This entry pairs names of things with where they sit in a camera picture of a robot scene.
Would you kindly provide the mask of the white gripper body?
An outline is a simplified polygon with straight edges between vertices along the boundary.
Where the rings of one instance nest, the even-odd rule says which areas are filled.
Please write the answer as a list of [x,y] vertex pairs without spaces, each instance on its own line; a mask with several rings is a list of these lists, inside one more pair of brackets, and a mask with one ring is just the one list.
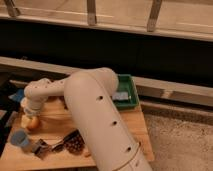
[[21,107],[25,115],[29,118],[38,116],[43,108],[44,103],[38,101],[32,101],[30,99],[23,99],[21,101]]

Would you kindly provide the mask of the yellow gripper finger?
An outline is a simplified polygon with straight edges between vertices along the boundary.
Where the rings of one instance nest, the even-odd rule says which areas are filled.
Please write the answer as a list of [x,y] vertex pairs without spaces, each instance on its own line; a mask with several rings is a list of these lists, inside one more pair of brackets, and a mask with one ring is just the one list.
[[23,115],[21,117],[21,127],[24,128],[24,129],[26,129],[30,125],[31,121],[32,121],[31,118],[29,118],[26,115]]

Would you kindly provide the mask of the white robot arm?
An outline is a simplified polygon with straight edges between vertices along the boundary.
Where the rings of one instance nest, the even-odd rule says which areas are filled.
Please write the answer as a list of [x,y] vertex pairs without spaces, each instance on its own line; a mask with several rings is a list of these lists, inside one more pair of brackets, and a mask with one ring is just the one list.
[[24,112],[37,115],[50,96],[63,96],[99,171],[152,171],[111,96],[118,76],[110,68],[79,70],[57,81],[47,78],[24,89]]

